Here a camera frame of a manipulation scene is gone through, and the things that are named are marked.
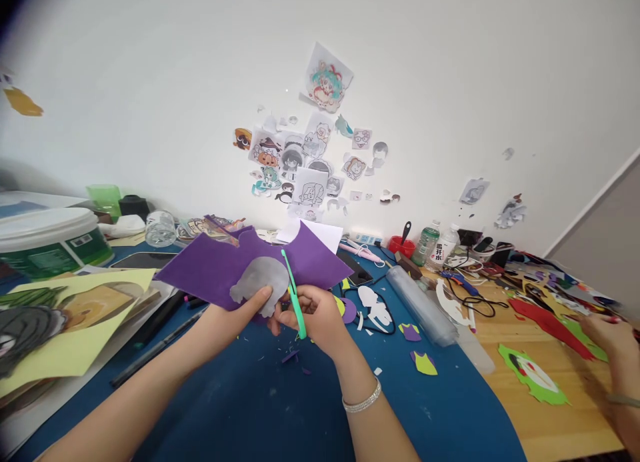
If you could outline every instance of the silver bracelet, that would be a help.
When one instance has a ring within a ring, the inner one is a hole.
[[[376,386],[371,396],[364,402],[360,402],[359,404],[355,404],[355,405],[349,405],[348,403],[345,402],[344,397],[342,398],[342,405],[344,406],[347,412],[350,412],[350,413],[362,412],[363,410],[370,408],[370,406],[372,406],[373,403],[376,402],[376,400],[378,400],[378,397],[380,397],[380,394],[382,393],[382,385],[380,385],[380,380],[378,380],[377,377],[375,378],[375,380],[376,382],[378,382],[378,385]]]

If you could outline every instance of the red pen holder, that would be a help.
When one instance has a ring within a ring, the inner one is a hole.
[[[402,245],[400,245],[400,242],[402,242],[402,237],[400,237],[399,235],[394,235],[389,240],[388,249],[392,253],[396,253],[400,251],[404,255],[406,255],[408,258],[411,258],[411,256],[413,255],[413,252],[415,251],[415,244],[411,242],[409,239],[405,240],[405,243]]]

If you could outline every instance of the hand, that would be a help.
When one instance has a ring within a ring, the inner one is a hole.
[[[350,336],[333,294],[313,285],[299,285],[297,290],[307,335],[322,352],[335,360]],[[280,335],[280,323],[296,331],[299,329],[292,305],[286,311],[282,311],[280,302],[275,306],[275,313],[268,326],[276,337]]]
[[[211,304],[178,342],[178,360],[187,371],[196,370],[222,352],[247,326],[251,318],[262,308],[272,292],[267,285],[246,301],[240,308],[227,312]]]
[[[638,344],[633,337],[632,326],[620,321],[618,317],[592,314],[580,318],[580,327],[609,358],[620,355],[638,356]]]

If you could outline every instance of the glue gun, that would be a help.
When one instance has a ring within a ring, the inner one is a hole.
[[[453,281],[457,282],[458,285],[462,285],[462,287],[464,287],[465,290],[469,292],[469,295],[472,297],[477,297],[478,295],[480,295],[480,292],[478,292],[478,289],[476,289],[469,282],[467,282],[467,280],[462,276],[462,274],[449,272],[449,271],[442,271],[440,272],[440,276],[444,277],[445,279],[452,279]]]

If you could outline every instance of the bucket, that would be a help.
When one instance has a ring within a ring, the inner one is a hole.
[[[32,281],[102,266],[113,251],[88,209],[30,212],[0,220],[0,260]]]

